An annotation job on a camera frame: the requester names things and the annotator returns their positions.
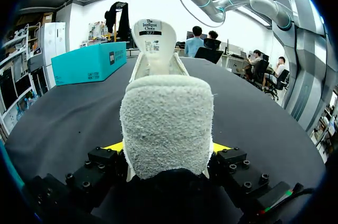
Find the man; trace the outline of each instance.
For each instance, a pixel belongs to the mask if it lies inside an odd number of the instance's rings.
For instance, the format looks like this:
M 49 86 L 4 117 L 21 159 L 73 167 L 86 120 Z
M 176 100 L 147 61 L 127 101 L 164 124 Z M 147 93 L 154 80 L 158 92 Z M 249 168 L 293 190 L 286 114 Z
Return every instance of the man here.
M 247 80 L 251 80 L 252 74 L 255 72 L 255 65 L 257 65 L 257 63 L 262 60 L 262 58 L 260 57 L 261 54 L 262 53 L 259 50 L 254 50 L 253 55 L 251 56 L 251 58 L 253 57 L 253 59 L 248 59 L 249 64 L 242 69 L 237 68 L 236 71 L 238 73 L 244 72 Z
M 265 89 L 266 79 L 270 79 L 273 81 L 274 84 L 277 84 L 277 78 L 281 75 L 284 69 L 285 69 L 285 58 L 279 57 L 277 68 L 276 70 L 274 70 L 274 74 L 272 75 L 272 74 L 264 73 L 262 89 Z
M 195 26 L 192 28 L 192 33 L 194 34 L 193 38 L 190 38 L 185 41 L 185 54 L 188 55 L 190 58 L 195 58 L 196 52 L 199 49 L 199 47 L 204 47 L 204 42 L 200 38 L 202 35 L 202 29 L 201 27 Z
M 211 39 L 217 39 L 217 38 L 218 38 L 217 32 L 214 31 L 214 30 L 210 31 L 210 32 L 209 32 L 208 38 L 211 38 Z M 220 46 L 218 47 L 217 50 L 222 50 L 221 44 L 220 44 Z M 217 65 L 222 66 L 222 56 L 221 56 L 220 59 L 218 60 Z

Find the shoe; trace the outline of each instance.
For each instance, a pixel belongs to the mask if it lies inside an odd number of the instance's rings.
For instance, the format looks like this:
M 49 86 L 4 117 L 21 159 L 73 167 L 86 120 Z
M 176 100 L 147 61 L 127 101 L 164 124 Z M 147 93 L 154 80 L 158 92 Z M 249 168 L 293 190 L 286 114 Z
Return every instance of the shoe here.
M 174 52 L 176 33 L 169 24 L 154 19 L 140 20 L 133 26 L 132 35 L 140 54 L 129 82 L 149 75 L 189 75 Z
M 161 35 L 144 33 L 144 27 Z M 174 54 L 176 34 L 169 24 L 140 20 L 132 35 L 140 55 L 120 108 L 127 181 L 178 168 L 205 173 L 213 152 L 210 85 L 190 77 Z

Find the black chair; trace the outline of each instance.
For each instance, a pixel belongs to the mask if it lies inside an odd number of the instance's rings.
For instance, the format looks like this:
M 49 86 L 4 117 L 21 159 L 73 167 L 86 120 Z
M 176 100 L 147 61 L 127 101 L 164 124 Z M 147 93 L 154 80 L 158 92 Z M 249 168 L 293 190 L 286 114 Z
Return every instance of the black chair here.
M 264 73 L 266 72 L 266 69 L 269 66 L 269 62 L 265 60 L 260 60 L 254 67 L 254 72 L 252 74 L 252 81 L 249 81 L 251 84 L 253 84 L 256 88 L 260 89 L 262 88 L 263 83 L 263 77 Z
M 221 41 L 211 38 L 204 39 L 204 47 L 199 47 L 195 58 L 206 59 L 216 64 L 221 58 L 223 51 L 219 51 Z
M 281 75 L 277 78 L 277 84 L 274 84 L 274 82 L 270 79 L 267 79 L 268 82 L 270 82 L 269 90 L 265 90 L 266 94 L 271 94 L 275 100 L 275 97 L 277 97 L 277 101 L 279 100 L 277 96 L 277 90 L 282 90 L 285 87 L 285 79 L 288 76 L 289 71 L 285 70 L 281 73 Z

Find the round black tabletop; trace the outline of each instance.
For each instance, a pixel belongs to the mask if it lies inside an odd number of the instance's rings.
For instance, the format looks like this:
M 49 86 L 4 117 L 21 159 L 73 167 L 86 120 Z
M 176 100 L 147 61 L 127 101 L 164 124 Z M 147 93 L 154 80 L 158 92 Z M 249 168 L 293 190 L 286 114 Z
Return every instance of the round black tabletop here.
M 280 181 L 316 187 L 325 166 L 309 136 L 271 98 L 235 74 L 203 59 L 182 58 L 191 76 L 209 83 L 214 96 L 213 141 L 247 152 L 252 165 L 270 175 L 270 185 Z M 24 181 L 47 173 L 64 182 L 96 146 L 122 140 L 119 109 L 136 59 L 103 82 L 60 86 L 51 89 L 17 123 L 5 145 Z M 228 223 L 241 212 L 226 193 L 222 208 Z M 114 197 L 111 192 L 108 198 Z M 290 220 L 308 196 L 294 200 L 283 212 Z M 94 214 L 109 220 L 107 203 Z

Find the screw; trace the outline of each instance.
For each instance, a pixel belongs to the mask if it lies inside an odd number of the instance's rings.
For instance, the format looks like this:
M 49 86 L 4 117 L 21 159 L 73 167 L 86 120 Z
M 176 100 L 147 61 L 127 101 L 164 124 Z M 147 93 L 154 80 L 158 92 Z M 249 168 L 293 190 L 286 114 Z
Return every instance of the screw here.
M 52 189 L 48 188 L 47 189 L 47 195 L 50 196 L 52 194 Z
M 91 161 L 85 161 L 84 166 L 87 167 L 87 168 L 91 167 Z
M 66 179 L 72 179 L 73 178 L 73 174 L 72 173 L 68 173 L 67 175 L 65 175 Z
M 244 187 L 244 189 L 245 189 L 246 192 L 249 192 L 251 190 L 251 188 L 252 188 L 252 184 L 250 182 L 245 182 L 243 184 L 243 187 Z
M 259 179 L 260 184 L 267 183 L 269 181 L 269 175 L 268 174 L 262 174 L 262 176 Z
M 88 187 L 91 186 L 91 184 L 90 184 L 90 182 L 83 182 L 83 183 L 82 183 L 82 186 L 83 186 L 84 188 L 88 188 Z
M 247 161 L 247 160 L 243 161 L 243 167 L 244 167 L 245 169 L 248 169 L 248 168 L 250 167 L 250 162 Z
M 237 170 L 237 166 L 235 164 L 231 164 L 229 165 L 229 169 L 230 169 L 230 174 L 236 172 Z

